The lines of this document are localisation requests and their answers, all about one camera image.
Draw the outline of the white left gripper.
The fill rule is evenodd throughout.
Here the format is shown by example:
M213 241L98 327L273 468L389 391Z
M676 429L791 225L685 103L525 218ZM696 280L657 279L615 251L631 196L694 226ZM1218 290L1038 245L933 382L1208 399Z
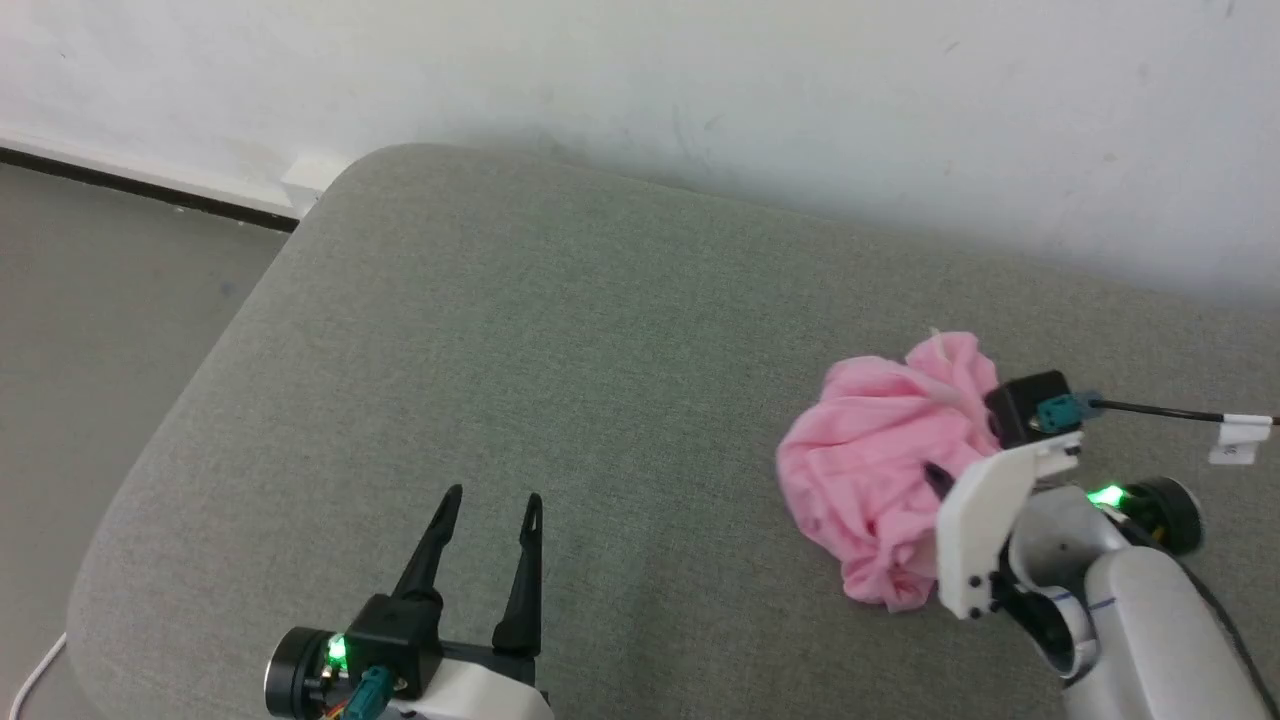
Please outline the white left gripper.
M451 543L463 487L444 495L396 584L397 598L436 592L443 552ZM543 638L543 501L527 500L518 533L521 555L492 648L445 643L444 659L416 700L393 700L385 720L556 720L547 693L536 687Z

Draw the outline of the black skirting strip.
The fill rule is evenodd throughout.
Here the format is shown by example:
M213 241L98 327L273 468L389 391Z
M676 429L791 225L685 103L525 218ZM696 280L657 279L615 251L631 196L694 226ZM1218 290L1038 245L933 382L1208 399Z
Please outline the black skirting strip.
M300 224L300 222L294 218L288 218L273 211L262 211L234 202L205 197L198 193L163 187L141 179L131 179L124 176L115 176L104 170L78 167L68 161L42 158L40 155L23 152L15 149L0 147L0 165L20 167L45 176L113 190L142 199L151 199L175 208L204 211L210 215L243 222L246 224L262 227L270 231L292 233Z

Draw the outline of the pink garment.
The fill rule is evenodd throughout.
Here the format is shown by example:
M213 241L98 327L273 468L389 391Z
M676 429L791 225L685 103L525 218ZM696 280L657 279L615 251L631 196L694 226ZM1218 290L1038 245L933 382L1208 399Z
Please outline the pink garment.
M844 593L891 612L934 589L940 498L925 477L960 477L997 452L984 397L995 363L969 332L933 334L897 363L836 363L817 402L776 451L780 489L797 529L838 564Z

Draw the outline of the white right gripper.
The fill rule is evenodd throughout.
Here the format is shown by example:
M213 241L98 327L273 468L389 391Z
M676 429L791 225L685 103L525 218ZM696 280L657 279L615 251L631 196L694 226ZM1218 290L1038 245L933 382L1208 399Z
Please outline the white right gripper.
M986 614L989 575L1012 528L1041 479L1078 466L1083 434L1071 432L972 464L956 480L925 462L925 483L941 502L936 516L937 596L956 618Z

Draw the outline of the white wall box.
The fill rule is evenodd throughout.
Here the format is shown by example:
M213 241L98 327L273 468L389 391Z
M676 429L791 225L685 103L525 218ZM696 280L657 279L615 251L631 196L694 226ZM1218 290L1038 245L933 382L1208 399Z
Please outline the white wall box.
M305 218L334 181L352 164L332 152L302 152L279 178L291 210Z

